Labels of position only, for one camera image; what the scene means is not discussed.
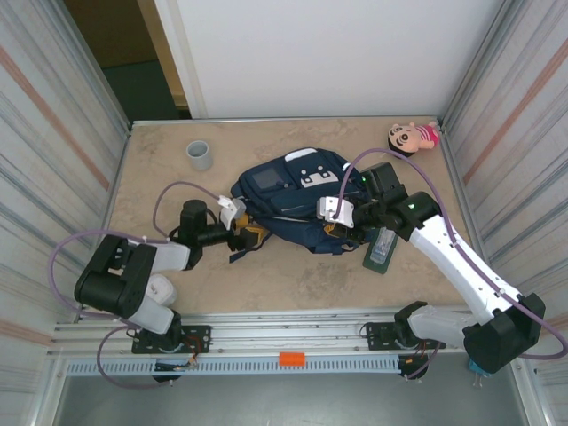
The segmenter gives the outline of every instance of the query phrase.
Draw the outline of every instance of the plush toy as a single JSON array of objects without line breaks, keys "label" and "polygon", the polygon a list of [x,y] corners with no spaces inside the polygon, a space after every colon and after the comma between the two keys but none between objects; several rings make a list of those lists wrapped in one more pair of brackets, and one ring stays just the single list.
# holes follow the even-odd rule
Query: plush toy
[{"label": "plush toy", "polygon": [[419,149],[432,149],[439,144],[440,133],[436,122],[427,126],[408,126],[394,124],[389,130],[389,148],[409,157]]}]

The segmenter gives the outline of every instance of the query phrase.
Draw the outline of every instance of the small cup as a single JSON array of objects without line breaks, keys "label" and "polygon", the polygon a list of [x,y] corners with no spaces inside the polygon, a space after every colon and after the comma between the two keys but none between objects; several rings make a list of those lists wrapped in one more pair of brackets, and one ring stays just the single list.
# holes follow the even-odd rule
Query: small cup
[{"label": "small cup", "polygon": [[204,140],[195,140],[187,146],[186,152],[196,170],[204,171],[213,165],[209,144]]}]

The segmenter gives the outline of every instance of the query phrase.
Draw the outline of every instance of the orange clip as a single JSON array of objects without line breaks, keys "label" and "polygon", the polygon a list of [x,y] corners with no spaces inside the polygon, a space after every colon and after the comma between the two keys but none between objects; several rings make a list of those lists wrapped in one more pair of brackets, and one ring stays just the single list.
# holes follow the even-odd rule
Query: orange clip
[{"label": "orange clip", "polygon": [[305,353],[281,352],[278,363],[281,367],[305,367]]}]

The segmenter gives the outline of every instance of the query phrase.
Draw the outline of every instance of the beige tabletop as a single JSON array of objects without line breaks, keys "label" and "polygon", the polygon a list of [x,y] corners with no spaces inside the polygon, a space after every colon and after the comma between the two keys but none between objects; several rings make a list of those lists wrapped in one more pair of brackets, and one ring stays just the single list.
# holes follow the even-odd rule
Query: beige tabletop
[{"label": "beige tabletop", "polygon": [[[158,237],[152,211],[167,184],[186,180],[229,195],[242,171],[304,146],[336,151],[350,160],[370,147],[386,147],[395,122],[427,123],[431,117],[381,117],[261,122],[184,122],[136,126],[130,138],[111,228]],[[213,167],[194,171],[185,155],[187,144],[206,140]],[[412,157],[440,191],[455,228],[467,238],[441,149]],[[392,162],[408,193],[427,190],[414,170],[387,154],[370,154],[363,169]],[[187,186],[164,197],[158,223],[166,232],[178,225],[184,201],[202,199],[216,213],[216,203]],[[203,258],[188,272],[164,273],[176,286],[173,308],[181,313],[253,312],[318,308],[404,306],[415,300],[430,304],[462,304],[461,296],[436,266],[410,243],[398,240],[389,270],[381,275],[362,266],[367,246],[342,256],[313,255],[307,249],[269,239],[257,252],[234,264],[226,245],[204,249]]]}]

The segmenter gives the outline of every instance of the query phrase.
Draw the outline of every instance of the navy blue backpack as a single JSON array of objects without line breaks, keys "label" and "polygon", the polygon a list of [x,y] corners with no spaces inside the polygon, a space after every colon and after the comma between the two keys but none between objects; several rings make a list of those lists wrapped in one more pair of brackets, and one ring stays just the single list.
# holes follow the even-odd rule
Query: navy blue backpack
[{"label": "navy blue backpack", "polygon": [[[357,245],[328,235],[326,223],[316,216],[316,208],[321,197],[339,194],[348,166],[332,151],[303,148],[245,171],[231,194],[244,201],[247,213],[269,231],[269,236],[278,235],[312,253],[341,255]],[[350,175],[345,198],[368,201],[356,170]],[[233,255],[232,261],[242,256],[244,253]]]}]

